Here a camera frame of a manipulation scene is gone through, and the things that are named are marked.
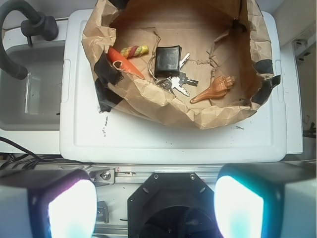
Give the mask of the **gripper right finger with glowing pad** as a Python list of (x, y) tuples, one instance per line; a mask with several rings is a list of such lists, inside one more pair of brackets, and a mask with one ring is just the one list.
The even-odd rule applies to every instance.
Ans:
[(316, 163), (226, 164), (213, 205), (225, 238), (315, 238)]

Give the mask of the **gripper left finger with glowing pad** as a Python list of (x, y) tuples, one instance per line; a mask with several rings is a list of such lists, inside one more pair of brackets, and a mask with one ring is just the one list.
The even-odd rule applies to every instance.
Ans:
[(2, 170), (2, 238), (90, 238), (97, 192), (84, 170)]

